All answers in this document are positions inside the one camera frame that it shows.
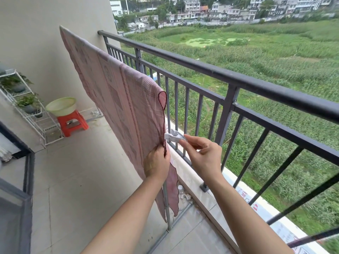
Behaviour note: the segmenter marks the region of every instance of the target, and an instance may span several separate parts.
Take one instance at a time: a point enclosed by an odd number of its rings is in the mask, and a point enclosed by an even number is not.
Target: clothespin
[[[175,143],[178,143],[180,140],[187,141],[187,139],[181,133],[174,129],[171,129],[171,133],[165,133],[165,139]]]

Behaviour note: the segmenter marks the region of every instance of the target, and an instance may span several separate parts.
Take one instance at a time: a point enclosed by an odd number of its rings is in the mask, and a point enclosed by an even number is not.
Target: railing post
[[[224,142],[226,131],[232,118],[232,110],[231,110],[232,104],[237,101],[239,91],[240,91],[239,87],[236,87],[231,84],[228,85],[226,98],[222,106],[222,112],[221,112],[221,117],[220,117],[218,129],[217,129],[217,133],[214,139],[214,142],[216,142],[220,146],[222,146]],[[205,183],[200,185],[200,188],[203,192],[207,192],[209,190],[208,186]]]
[[[141,72],[144,74],[144,68],[142,67],[142,64],[140,63],[141,60],[141,51],[138,48],[134,48],[135,50],[135,56],[137,58],[136,66],[137,66],[137,71]]]
[[[104,41],[105,41],[105,45],[106,45],[108,54],[113,56],[111,48],[108,47],[108,39],[107,39],[107,37],[103,37],[103,38],[104,38]]]

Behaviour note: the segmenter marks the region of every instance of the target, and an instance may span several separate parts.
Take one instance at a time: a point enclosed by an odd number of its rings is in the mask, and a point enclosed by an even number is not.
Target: white pole
[[[127,14],[129,15],[127,0],[125,0],[125,1],[126,1],[126,7],[127,7]]]

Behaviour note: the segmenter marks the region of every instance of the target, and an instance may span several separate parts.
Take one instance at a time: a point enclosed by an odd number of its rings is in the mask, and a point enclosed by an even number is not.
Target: yellow plastic basin
[[[77,100],[73,97],[64,97],[50,102],[46,110],[57,117],[71,114],[76,109]]]

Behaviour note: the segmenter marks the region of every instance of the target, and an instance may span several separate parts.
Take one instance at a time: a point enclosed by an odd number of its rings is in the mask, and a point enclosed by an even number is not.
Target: grass
[[[338,27],[337,19],[307,23],[233,25],[214,29],[182,27],[133,34],[129,35],[129,38],[339,102]],[[235,41],[225,43],[230,38]],[[126,46],[123,46],[123,49],[133,53],[133,49]],[[143,59],[159,67],[223,96],[226,95],[228,86],[225,82],[147,53],[142,55]],[[174,83],[171,80],[169,89],[170,112],[174,117]],[[199,95],[191,91],[188,114],[190,134],[195,132],[198,99]],[[243,89],[237,102],[339,150],[338,125]],[[184,104],[185,89],[181,86],[179,87],[179,125],[182,125],[184,120]],[[200,136],[208,135],[213,106],[213,101],[204,98],[199,127]],[[220,108],[218,112],[217,123],[221,110]],[[236,120],[237,115],[234,114],[225,141],[231,138]],[[262,131],[263,128],[259,125],[244,120],[226,164],[235,174],[239,174]],[[225,151],[226,148],[227,143],[223,145],[223,150]],[[295,148],[295,144],[270,133],[242,180],[253,190],[258,191]],[[304,150],[262,196],[282,211],[338,171],[337,166]],[[337,185],[331,187],[302,208],[289,214],[288,218],[307,234],[318,233],[338,225],[338,190]],[[330,253],[339,252],[338,239],[330,239],[323,246]]]

